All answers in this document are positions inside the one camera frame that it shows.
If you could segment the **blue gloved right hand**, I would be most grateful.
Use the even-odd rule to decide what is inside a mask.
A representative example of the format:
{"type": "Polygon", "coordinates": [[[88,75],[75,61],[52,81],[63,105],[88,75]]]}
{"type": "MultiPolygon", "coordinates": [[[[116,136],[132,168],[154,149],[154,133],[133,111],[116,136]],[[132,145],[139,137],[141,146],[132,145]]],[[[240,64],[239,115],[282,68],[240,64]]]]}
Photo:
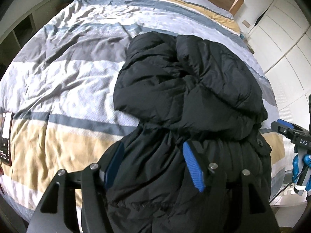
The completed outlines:
{"type": "Polygon", "coordinates": [[[293,159],[294,192],[301,196],[304,191],[310,195],[310,150],[295,146],[293,159]]]}

